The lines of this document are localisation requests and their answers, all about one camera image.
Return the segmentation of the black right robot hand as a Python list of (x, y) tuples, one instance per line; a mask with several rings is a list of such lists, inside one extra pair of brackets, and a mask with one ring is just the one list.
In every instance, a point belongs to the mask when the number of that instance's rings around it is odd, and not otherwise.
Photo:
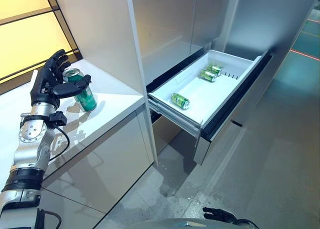
[(205, 219), (220, 221), (224, 223), (233, 223), (237, 218), (230, 212), (219, 208), (203, 207), (203, 216)]

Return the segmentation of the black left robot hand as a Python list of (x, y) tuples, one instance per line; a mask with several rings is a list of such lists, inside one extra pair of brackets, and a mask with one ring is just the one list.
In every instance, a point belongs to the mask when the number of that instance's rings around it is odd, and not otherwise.
[(64, 82), (63, 71), (69, 67), (69, 56), (64, 49), (56, 51), (38, 71), (30, 91), (31, 105), (47, 103), (56, 109), (60, 99), (77, 96), (87, 89), (91, 76), (86, 74), (78, 81)]

